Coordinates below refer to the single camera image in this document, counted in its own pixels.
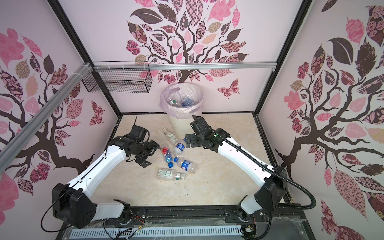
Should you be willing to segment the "left aluminium frame rail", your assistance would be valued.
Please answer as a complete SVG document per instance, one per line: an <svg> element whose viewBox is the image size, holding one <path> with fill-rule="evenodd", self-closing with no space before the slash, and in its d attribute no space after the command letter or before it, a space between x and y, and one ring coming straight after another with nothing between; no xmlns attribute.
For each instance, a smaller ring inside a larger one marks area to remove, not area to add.
<svg viewBox="0 0 384 240"><path fill-rule="evenodd" d="M83 63L54 94L39 112L23 127L1 152L1 173L12 163L19 152L38 132L45 121L53 114L73 88L92 70L90 63Z"/></svg>

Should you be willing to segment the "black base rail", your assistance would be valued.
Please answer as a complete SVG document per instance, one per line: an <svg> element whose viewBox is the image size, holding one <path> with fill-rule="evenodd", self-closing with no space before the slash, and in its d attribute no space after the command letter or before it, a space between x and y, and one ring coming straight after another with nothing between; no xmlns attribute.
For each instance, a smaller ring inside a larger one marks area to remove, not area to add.
<svg viewBox="0 0 384 240"><path fill-rule="evenodd" d="M168 206L168 207L132 207L123 204L123 211L113 213L112 207L121 207L120 203L94 205L93 208L85 207L69 211L69 217L61 219L76 228L84 228L94 221L106 220L109 225L144 224L148 221L159 220L199 220L219 219L225 223L238 225L262 222L269 217L302 215L299 209L278 207L273 213L267 210L258 210L251 215L241 212L236 205L220 206Z"/></svg>

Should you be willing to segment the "Fiji red flower bottle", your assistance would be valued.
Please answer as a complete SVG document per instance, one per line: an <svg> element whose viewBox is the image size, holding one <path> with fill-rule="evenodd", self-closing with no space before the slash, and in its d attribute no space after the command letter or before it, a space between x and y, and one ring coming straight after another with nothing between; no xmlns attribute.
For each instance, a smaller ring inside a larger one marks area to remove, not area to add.
<svg viewBox="0 0 384 240"><path fill-rule="evenodd" d="M162 151L162 155L163 155L163 158L164 158L167 166L169 168L172 168L174 166L173 157L172 157L172 154L171 154L171 151L170 151L168 144L161 145L161 151Z"/></svg>

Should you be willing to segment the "green label clear bottle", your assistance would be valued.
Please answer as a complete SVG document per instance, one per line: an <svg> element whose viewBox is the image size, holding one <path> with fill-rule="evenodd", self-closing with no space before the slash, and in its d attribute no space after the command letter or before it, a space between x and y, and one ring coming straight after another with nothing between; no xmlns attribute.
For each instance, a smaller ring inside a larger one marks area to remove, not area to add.
<svg viewBox="0 0 384 240"><path fill-rule="evenodd" d="M171 145L175 145L177 142L178 142L178 138L177 136L169 129L167 128L164 128L163 129L163 133L167 139L167 141L171 144Z"/></svg>
<svg viewBox="0 0 384 240"><path fill-rule="evenodd" d="M173 107L180 107L180 102L176 101L173 97L168 97L167 98L167 103L170 105L170 106L173 106Z"/></svg>
<svg viewBox="0 0 384 240"><path fill-rule="evenodd" d="M186 175L184 173L175 172L170 169L157 168L156 177L160 181L184 181Z"/></svg>

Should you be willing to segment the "blue label blue cap bottle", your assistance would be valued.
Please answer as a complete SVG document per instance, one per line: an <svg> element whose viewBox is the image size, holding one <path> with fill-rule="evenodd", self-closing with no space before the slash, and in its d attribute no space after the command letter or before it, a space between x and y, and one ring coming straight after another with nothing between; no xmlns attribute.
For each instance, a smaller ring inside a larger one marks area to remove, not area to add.
<svg viewBox="0 0 384 240"><path fill-rule="evenodd" d="M184 139L178 139L175 144L174 144L174 150L173 150L173 154L178 157L180 156L184 151L185 151L185 148L186 148L186 142Z"/></svg>

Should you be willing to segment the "Pepsi blue label bottle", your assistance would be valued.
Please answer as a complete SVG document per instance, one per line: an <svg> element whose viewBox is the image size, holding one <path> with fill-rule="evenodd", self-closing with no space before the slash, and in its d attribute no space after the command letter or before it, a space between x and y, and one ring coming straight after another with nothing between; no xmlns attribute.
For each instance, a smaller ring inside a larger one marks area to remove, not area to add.
<svg viewBox="0 0 384 240"><path fill-rule="evenodd" d="M191 161L189 161L183 157L175 157L174 163L176 163L177 166L180 167L182 170L184 170L190 174L196 173L197 168L198 168L196 163L193 163L193 162L191 162Z"/></svg>

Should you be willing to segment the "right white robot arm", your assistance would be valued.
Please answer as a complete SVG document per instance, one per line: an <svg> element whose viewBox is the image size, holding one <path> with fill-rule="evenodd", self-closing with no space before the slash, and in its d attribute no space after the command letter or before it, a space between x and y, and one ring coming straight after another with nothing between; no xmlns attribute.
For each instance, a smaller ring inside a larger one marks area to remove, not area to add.
<svg viewBox="0 0 384 240"><path fill-rule="evenodd" d="M242 169L260 189L246 195L237 205L237 215L243 221L259 210L274 212L287 191L287 183L268 173L268 169L282 177L287 174L281 167L274 168L259 160L243 148L223 129L216 132L205 130L199 134L186 134L184 137L187 148L202 147L226 157Z"/></svg>

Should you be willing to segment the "aluminium frame rail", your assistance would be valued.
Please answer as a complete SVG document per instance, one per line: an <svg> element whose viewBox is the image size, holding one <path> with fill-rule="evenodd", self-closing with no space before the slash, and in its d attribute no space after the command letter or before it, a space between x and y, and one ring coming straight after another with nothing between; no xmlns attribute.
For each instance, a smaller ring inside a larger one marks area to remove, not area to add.
<svg viewBox="0 0 384 240"><path fill-rule="evenodd" d="M1 173L12 163L19 152L38 132L45 121L53 114L73 88L92 70L90 63L83 63L54 94L39 112L23 127L1 152Z"/></svg>
<svg viewBox="0 0 384 240"><path fill-rule="evenodd" d="M199 63L199 64L143 64L136 65L112 65L105 63L104 65L96 65L94 70L128 70L139 69L149 71L173 71L173 70L213 70L213 69L275 69L276 62L241 62L241 63Z"/></svg>

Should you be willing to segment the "back aluminium frame rail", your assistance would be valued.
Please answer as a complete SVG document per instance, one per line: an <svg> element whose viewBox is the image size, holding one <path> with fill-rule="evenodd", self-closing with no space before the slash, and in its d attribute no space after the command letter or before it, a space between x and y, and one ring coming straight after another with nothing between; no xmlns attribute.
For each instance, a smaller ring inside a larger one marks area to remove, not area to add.
<svg viewBox="0 0 384 240"><path fill-rule="evenodd" d="M199 63L199 64L143 64L136 65L112 65L105 63L104 65L96 65L94 70L128 70L139 69L149 71L173 71L173 70L213 70L213 69L275 69L276 62L241 62L241 63Z"/></svg>

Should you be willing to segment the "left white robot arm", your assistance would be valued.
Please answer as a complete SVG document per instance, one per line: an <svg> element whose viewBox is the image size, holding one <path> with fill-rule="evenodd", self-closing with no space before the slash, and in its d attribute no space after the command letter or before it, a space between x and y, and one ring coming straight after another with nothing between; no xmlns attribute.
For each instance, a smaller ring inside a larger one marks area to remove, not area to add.
<svg viewBox="0 0 384 240"><path fill-rule="evenodd" d="M115 219L128 223L132 218L130 204L115 199L112 203L93 203L91 196L103 179L121 162L134 156L143 168L150 165L160 145L153 140L143 143L118 136L108 143L106 150L86 170L67 184L57 184L52 190L53 216L78 229L98 220Z"/></svg>

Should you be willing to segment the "white ribbed trash bin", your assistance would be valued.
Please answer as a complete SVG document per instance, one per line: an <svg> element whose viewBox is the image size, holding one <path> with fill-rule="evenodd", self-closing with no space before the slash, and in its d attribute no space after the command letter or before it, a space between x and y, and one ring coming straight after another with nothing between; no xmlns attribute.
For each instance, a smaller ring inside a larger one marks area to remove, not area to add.
<svg viewBox="0 0 384 240"><path fill-rule="evenodd" d="M194 119L178 119L170 115L169 118L174 132L179 136L195 133L190 125Z"/></svg>

